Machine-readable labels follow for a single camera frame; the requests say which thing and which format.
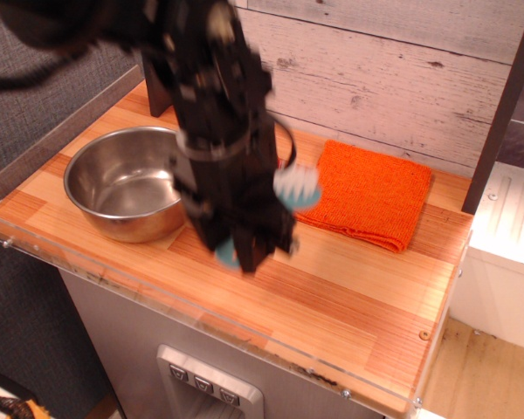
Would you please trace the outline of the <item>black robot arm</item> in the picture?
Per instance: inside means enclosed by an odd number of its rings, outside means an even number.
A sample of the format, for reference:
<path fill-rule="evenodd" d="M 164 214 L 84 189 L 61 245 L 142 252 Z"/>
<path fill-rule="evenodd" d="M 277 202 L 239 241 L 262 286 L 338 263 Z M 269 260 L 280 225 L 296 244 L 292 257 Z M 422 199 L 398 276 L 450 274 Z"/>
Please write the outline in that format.
<path fill-rule="evenodd" d="M 176 189 L 203 244 L 232 242 L 240 268 L 256 271 L 293 245 L 295 220 L 277 197 L 271 74 L 227 1 L 0 1 L 0 19 L 50 64 L 0 77 L 0 91 L 44 84 L 100 41 L 137 50 L 174 107 Z"/>

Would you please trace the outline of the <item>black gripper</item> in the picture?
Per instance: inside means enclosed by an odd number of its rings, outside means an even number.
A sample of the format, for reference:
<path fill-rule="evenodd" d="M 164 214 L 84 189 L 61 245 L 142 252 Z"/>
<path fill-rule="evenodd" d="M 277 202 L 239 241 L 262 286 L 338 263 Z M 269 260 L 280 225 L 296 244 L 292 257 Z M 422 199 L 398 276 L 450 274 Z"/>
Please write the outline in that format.
<path fill-rule="evenodd" d="M 209 251 L 232 238 L 241 270 L 254 273 L 276 250 L 291 250 L 295 219 L 273 190 L 279 168 L 274 143 L 250 144 L 225 156 L 177 144 L 169 165 Z"/>

